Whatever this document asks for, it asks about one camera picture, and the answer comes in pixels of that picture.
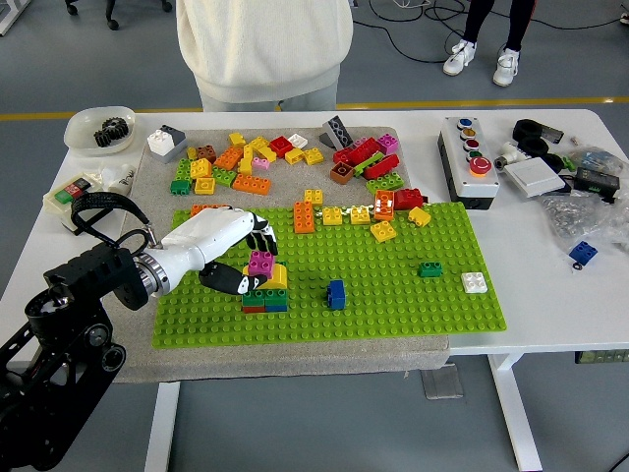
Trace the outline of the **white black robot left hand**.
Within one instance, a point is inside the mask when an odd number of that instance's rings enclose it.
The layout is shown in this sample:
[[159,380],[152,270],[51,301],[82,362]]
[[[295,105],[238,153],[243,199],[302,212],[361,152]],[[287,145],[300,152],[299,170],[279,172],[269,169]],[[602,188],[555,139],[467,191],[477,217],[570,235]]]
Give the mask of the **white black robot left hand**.
[[242,240],[254,250],[277,254],[273,228],[261,216],[229,206],[201,210],[165,236],[160,249],[137,256],[146,292],[166,295],[191,270],[199,273],[203,286],[219,292],[243,295],[258,289],[267,281],[265,275],[244,275],[216,260]]

